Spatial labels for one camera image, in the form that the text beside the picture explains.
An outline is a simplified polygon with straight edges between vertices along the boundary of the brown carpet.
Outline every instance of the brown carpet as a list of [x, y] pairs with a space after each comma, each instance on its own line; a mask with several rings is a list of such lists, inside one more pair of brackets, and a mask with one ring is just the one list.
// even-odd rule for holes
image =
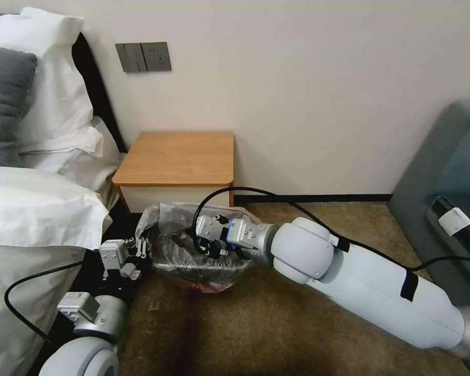
[[[384, 204], [305, 204], [341, 234], [419, 264]], [[252, 204], [262, 221], [299, 213]], [[469, 375], [440, 350], [419, 350], [309, 287], [255, 267], [219, 294], [184, 291], [158, 275], [142, 284], [120, 352], [122, 376]]]

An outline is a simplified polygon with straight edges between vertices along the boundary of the beige wall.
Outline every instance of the beige wall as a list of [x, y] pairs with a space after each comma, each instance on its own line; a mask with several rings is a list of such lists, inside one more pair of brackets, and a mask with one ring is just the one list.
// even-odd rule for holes
[[[470, 97], [470, 0], [0, 0], [83, 16], [127, 144], [232, 129], [236, 182], [389, 193], [441, 109]], [[167, 41], [171, 73], [114, 47]]]

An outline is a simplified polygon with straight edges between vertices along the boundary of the gray light switch panel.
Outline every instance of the gray light switch panel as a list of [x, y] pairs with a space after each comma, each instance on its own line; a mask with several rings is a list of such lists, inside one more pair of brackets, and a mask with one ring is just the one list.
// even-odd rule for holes
[[150, 72], [171, 71], [167, 42], [141, 43], [146, 67]]
[[147, 71], [141, 43], [116, 44], [115, 47], [124, 72]]

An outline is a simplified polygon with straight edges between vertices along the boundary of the wooden nightstand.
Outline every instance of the wooden nightstand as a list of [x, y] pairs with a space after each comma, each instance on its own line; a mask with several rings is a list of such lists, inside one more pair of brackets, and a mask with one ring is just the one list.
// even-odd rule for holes
[[[113, 176], [131, 213], [160, 202], [199, 203], [233, 184], [233, 132], [143, 132]], [[232, 206], [232, 192], [210, 204]]]

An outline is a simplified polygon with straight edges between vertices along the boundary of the white tape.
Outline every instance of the white tape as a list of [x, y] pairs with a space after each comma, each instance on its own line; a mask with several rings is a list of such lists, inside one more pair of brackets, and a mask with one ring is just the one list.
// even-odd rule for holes
[[454, 207], [439, 218], [439, 224], [449, 236], [453, 236], [470, 226], [470, 218], [460, 208]]

